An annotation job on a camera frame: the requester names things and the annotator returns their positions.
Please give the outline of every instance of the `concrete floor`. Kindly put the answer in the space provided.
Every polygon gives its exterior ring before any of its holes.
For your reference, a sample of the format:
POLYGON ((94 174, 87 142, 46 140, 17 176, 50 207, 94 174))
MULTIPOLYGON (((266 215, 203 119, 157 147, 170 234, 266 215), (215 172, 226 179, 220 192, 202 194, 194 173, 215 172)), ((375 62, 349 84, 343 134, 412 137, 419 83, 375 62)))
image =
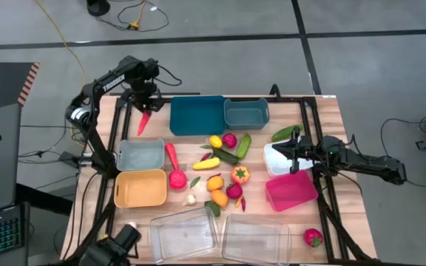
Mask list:
MULTIPOLYGON (((120 32, 89 16, 84 0, 41 0, 68 41, 298 33, 288 0, 151 0, 168 14, 170 25, 158 32, 120 32)), ((130 3, 112 3, 106 19, 130 3)), ((307 33, 425 30, 426 1, 299 0, 307 33)), ((127 13, 135 16, 137 10, 127 13)), ((163 17, 146 11, 143 22, 156 27, 163 17)), ((314 38, 308 40, 319 84, 337 95, 348 137, 356 135, 366 154, 381 155, 382 122, 390 117, 420 120, 426 115, 426 35, 314 38)), ((32 0, 0 0, 0 44, 60 42, 56 31, 32 0)), ((313 94, 299 39, 216 41, 77 47, 87 80, 100 77, 126 55, 155 58, 183 79, 164 92, 264 94, 277 83, 283 94, 313 94)), ((62 125, 63 113, 82 84, 76 61, 63 48, 0 50, 0 61, 37 61, 41 68, 22 112, 27 125, 62 125)), ((62 129, 21 129, 20 153, 50 147, 62 129)), ((391 156, 406 164, 408 179, 426 184, 426 151, 413 144, 425 138, 416 126, 389 123, 385 143, 391 156)), ((67 134, 56 151, 79 153, 67 134)), ((47 155, 45 159, 55 159, 47 155)), ((18 182, 32 187, 68 177, 64 164, 22 165, 18 182)), ((379 258, 386 262, 426 265, 426 188, 394 186, 359 176, 379 258)), ((70 194, 75 180, 45 191, 70 194)), ((61 247, 67 218, 32 209, 35 233, 30 263, 56 260, 53 234, 60 228, 61 247)))

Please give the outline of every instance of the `wooden table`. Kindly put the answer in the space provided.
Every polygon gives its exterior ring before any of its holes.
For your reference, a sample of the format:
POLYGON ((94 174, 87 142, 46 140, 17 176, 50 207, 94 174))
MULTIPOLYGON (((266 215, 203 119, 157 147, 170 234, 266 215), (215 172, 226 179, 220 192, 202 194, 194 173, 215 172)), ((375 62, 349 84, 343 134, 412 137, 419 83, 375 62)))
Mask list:
MULTIPOLYGON (((101 113, 98 117, 98 132, 105 145, 107 145, 109 139, 109 132, 110 127, 112 125, 115 102, 116 97, 114 96, 103 97, 101 100, 101 113)), ((317 96, 317 105, 323 134, 333 135, 347 142, 337 99, 317 96)), ((260 218, 277 220, 282 223, 288 224, 291 232, 290 263, 327 262, 324 245, 321 245, 318 248, 310 248, 304 243, 301 237, 301 234, 307 228, 317 228, 321 230, 317 203, 315 201, 308 202, 306 204, 302 204, 297 207, 276 213, 272 210, 269 203, 265 200, 266 196, 264 192, 264 186, 266 181, 270 180, 270 177, 267 174, 266 165, 264 164, 263 160, 264 145, 270 142, 271 136, 277 130, 286 126, 290 126, 292 124, 302 123, 302 117, 298 103, 270 103, 269 111, 271 119, 262 130, 234 132, 234 134, 237 135, 238 138, 241 138, 246 132, 248 132, 252 137, 251 148, 249 149, 246 158, 242 161, 242 164, 247 166, 251 172, 251 180, 249 181, 249 183, 243 186, 244 195, 247 199, 247 209, 245 214, 253 215, 260 218)), ((133 109, 128 139, 142 141, 162 138, 166 143, 174 143, 175 149, 177 151, 177 158, 180 164, 180 169, 185 171, 188 180, 191 181, 195 177, 201 177, 200 182, 195 186, 195 188, 197 189, 205 188, 206 179, 218 172, 220 172, 223 178, 225 178, 225 183, 229 184, 231 166, 227 165, 226 163, 222 163, 221 166, 211 171, 192 170, 193 163, 196 163, 207 152, 207 150, 200 148, 200 146, 209 142, 208 137, 174 136, 169 130, 169 116, 170 104, 167 103, 158 113, 154 113, 152 115, 149 124, 145 128, 142 136, 137 137, 136 132, 139 121, 141 119, 141 114, 138 110, 133 109)), ((121 113, 115 147, 118 147, 121 138, 120 136, 123 117, 124 111, 121 113)), ((308 110, 308 119, 311 125, 311 131, 314 137, 314 142, 316 142, 317 140, 315 135, 314 123, 311 116, 311 110, 308 110)), ((168 157, 166 157, 164 170, 167 174, 172 171, 172 165, 170 164, 168 157)), ((81 171, 76 197, 77 200, 75 202, 75 233, 73 235, 69 255, 75 250, 77 246, 76 243, 78 240, 78 229, 81 228, 81 239, 83 239, 92 227, 92 221, 95 213, 95 206, 97 202, 101 176, 95 177, 95 179, 89 184, 86 199, 84 201, 84 218, 83 224, 81 226, 80 210, 81 198, 83 196, 84 189, 87 186, 88 179, 94 173, 94 170, 91 168, 83 168, 83 170, 81 171)), ((346 174, 351 178, 356 179, 355 174, 346 174)), ((354 183, 350 182, 344 177, 337 176, 334 177, 333 180, 337 194, 339 210, 341 213, 342 224, 345 226, 349 234, 354 238, 356 243, 364 250, 365 253, 367 253, 369 256, 376 257, 376 251, 373 245, 371 231, 368 224, 368 218, 366 217, 365 207, 362 201, 361 194, 359 193, 359 189, 354 183)), ((203 202, 206 200, 210 200, 208 193, 198 193, 198 191, 196 191, 196 206, 183 207, 181 203, 186 198, 186 195, 190 192, 191 191, 189 191, 188 189, 183 192, 173 191, 172 189, 169 189, 167 201, 162 206, 154 208, 125 208, 116 210, 115 225, 113 227, 112 233, 113 236, 115 236, 128 222, 136 222, 138 224, 138 230, 142 233, 143 236, 142 240, 138 243, 138 252, 140 258, 137 260, 133 259, 131 263, 153 263, 152 252, 149 246, 149 223, 152 219, 160 216, 165 216, 167 214, 174 214, 193 208, 203 207, 203 202)), ((106 193, 105 202, 107 201, 109 194, 110 192, 106 193)), ((243 213, 240 208, 235 208, 234 204, 231 202, 229 203, 229 206, 226 211, 223 211, 221 213, 221 216, 216 218, 216 222, 220 231, 222 231, 223 229, 223 223, 228 214, 243 213)), ((68 225, 67 235, 65 236, 62 255, 65 253, 65 250, 67 249, 70 240, 70 234, 72 229, 71 221, 72 217, 70 217, 70 223, 68 225)), ((337 244, 336 232, 333 228, 333 225, 331 224, 330 229, 335 257, 339 258, 339 248, 337 244)), ((187 259, 186 261, 178 263, 217 264, 234 262, 223 259, 220 255, 220 250, 217 250, 214 253, 187 259)))

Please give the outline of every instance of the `gray-blue bin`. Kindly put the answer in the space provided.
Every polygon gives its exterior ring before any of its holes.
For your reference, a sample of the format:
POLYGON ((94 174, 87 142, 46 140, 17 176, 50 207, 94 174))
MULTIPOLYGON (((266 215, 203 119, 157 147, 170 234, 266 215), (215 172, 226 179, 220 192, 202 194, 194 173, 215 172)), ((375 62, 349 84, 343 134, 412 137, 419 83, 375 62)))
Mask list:
POLYGON ((269 107, 267 100, 232 101, 225 103, 226 128, 232 130, 261 129, 269 122, 269 107))

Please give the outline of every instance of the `orange bin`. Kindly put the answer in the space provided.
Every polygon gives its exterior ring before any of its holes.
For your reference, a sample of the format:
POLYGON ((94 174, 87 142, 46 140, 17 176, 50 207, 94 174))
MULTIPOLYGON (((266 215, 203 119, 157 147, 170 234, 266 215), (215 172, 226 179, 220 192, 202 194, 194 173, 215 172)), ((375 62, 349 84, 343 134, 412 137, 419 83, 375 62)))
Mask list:
POLYGON ((116 177, 115 204, 118 208, 162 205, 167 199, 166 172, 124 171, 116 177))

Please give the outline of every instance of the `pink bin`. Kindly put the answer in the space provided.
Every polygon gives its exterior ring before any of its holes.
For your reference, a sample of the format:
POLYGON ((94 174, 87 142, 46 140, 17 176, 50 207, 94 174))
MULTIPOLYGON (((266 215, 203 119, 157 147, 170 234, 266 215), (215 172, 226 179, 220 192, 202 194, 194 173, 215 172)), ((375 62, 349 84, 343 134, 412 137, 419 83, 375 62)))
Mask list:
POLYGON ((274 211, 284 211, 318 197, 307 171, 284 174, 266 183, 267 201, 274 211))

